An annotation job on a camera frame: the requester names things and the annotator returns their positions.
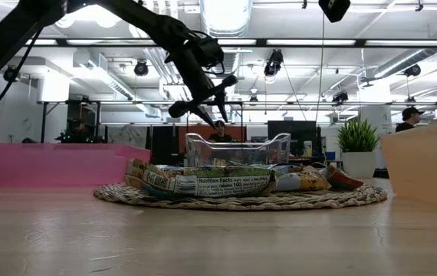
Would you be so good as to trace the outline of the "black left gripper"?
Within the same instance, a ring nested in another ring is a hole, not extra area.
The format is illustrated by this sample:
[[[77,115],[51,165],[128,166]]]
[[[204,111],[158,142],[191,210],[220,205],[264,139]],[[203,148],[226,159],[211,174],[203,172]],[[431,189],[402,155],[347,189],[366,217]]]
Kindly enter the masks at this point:
[[[202,107],[203,101],[213,97],[222,119],[227,123],[225,89],[237,84],[238,79],[230,74],[220,84],[215,85],[208,77],[213,67],[224,66],[225,54],[218,40],[201,31],[192,31],[183,23],[172,24],[170,31],[179,41],[169,51],[166,62],[174,63],[192,99],[175,102],[169,108],[169,115],[177,118],[188,112],[194,113],[215,129],[214,121]]]

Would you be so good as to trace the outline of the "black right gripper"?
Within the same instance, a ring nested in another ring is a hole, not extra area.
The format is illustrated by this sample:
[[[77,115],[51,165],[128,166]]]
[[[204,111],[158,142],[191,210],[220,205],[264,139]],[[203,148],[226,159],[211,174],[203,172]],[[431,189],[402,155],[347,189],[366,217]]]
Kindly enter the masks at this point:
[[[350,8],[351,0],[319,0],[318,5],[330,22],[339,22]]]

